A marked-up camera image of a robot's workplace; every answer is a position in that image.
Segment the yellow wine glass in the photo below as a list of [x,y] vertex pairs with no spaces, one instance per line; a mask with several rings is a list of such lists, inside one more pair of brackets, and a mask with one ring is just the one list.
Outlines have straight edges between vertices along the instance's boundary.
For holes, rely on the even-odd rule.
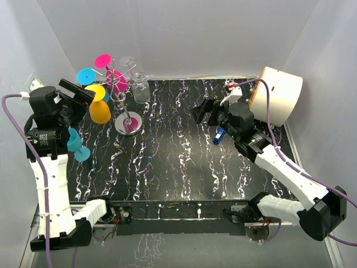
[[88,85],[85,89],[95,93],[94,99],[89,106],[92,121],[100,125],[106,124],[111,118],[109,106],[104,101],[106,90],[98,84]]

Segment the teal wine glass front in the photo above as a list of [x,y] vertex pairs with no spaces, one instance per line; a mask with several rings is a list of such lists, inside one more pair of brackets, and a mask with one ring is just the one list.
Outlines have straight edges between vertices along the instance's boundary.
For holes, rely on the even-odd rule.
[[68,129],[70,138],[67,142],[67,150],[74,153],[77,161],[86,161],[90,157],[90,150],[83,146],[82,139],[74,128]]

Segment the blue wine glass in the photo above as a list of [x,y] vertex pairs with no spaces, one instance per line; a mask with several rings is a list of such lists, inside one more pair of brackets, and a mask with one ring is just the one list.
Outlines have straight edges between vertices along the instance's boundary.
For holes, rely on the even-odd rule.
[[94,69],[84,68],[77,73],[76,80],[80,85],[84,86],[86,90],[95,93],[93,102],[104,101],[107,103],[109,100],[109,93],[105,89],[103,82],[94,81],[96,75],[97,73]]

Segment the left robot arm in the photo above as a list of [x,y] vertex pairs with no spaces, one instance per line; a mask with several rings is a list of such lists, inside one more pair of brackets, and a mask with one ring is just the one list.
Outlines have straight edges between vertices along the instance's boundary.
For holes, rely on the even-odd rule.
[[24,127],[39,208],[38,234],[30,242],[33,252],[88,246],[96,222],[108,223],[115,216],[114,207],[104,197],[92,198],[72,213],[67,187],[68,152],[70,146],[81,141],[70,127],[83,119],[95,94],[65,79],[59,85],[74,95],[45,86],[39,79],[34,79],[30,91],[23,94],[33,111]]

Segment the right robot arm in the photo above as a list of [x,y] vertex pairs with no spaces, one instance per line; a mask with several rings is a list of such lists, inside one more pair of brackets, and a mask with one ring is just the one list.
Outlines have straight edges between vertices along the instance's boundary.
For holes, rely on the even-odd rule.
[[205,99],[190,112],[197,124],[209,113],[208,126],[226,131],[240,154],[273,175],[297,198],[288,200],[260,192],[239,212],[225,209],[229,218],[257,222],[278,218],[299,225],[317,241],[323,241],[346,218],[345,190],[339,186],[330,190],[308,179],[269,136],[255,127],[254,115],[246,103],[220,105],[216,99]]

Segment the pink wine glass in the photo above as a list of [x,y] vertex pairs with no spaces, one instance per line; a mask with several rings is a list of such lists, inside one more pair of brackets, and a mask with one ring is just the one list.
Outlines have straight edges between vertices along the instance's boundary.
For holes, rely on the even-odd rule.
[[105,81],[108,88],[114,90],[115,93],[124,93],[128,89],[128,82],[123,74],[114,68],[110,68],[110,64],[114,66],[114,58],[109,54],[101,54],[94,60],[96,68],[106,69]]

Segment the chrome wine glass rack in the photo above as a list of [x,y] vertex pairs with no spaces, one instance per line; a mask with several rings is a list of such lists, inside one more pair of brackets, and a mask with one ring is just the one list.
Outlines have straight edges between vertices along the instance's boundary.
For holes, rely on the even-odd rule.
[[[115,62],[114,66],[110,64],[110,68],[115,69]],[[124,78],[127,74],[132,75],[132,72],[128,72],[128,70],[123,74]],[[130,112],[127,110],[126,107],[126,92],[131,88],[132,84],[128,80],[128,89],[124,93],[115,93],[114,90],[110,90],[108,88],[107,82],[104,80],[104,85],[107,86],[109,90],[109,98],[112,100],[114,104],[117,105],[118,109],[120,110],[119,116],[114,120],[114,127],[116,131],[122,136],[134,136],[139,132],[143,126],[142,117],[136,112]]]

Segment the clear wine glass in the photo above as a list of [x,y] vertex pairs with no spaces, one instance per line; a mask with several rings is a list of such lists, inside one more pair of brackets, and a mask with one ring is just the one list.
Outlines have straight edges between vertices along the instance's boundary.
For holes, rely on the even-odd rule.
[[120,59],[119,63],[121,66],[127,67],[128,72],[132,72],[133,69],[137,66],[138,61],[132,56],[125,56]]

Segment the blue stapler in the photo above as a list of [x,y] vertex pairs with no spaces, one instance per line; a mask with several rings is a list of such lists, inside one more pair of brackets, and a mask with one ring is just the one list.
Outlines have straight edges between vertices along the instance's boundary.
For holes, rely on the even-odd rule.
[[222,139],[225,136],[225,134],[226,134],[226,131],[223,128],[219,127],[216,130],[216,134],[215,134],[215,136],[213,138],[213,144],[218,145],[222,141]]

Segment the white cylindrical container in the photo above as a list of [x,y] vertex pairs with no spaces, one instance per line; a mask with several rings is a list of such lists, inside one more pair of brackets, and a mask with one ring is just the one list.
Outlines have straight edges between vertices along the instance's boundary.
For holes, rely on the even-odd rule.
[[[265,66],[259,77],[269,89],[270,124],[281,127],[292,113],[301,94],[303,78]],[[264,84],[258,82],[249,100],[254,119],[267,122],[267,92]]]

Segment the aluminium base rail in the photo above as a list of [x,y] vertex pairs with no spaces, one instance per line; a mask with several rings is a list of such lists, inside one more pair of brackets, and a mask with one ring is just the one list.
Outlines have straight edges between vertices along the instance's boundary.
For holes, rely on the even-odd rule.
[[194,200],[176,196],[177,174],[137,177],[110,165],[69,166],[70,200],[80,209],[93,194],[113,197],[119,225],[98,223],[89,246],[51,252],[54,267],[342,267],[329,242],[311,240],[287,221],[241,222],[247,198],[216,199],[208,171],[191,172]]

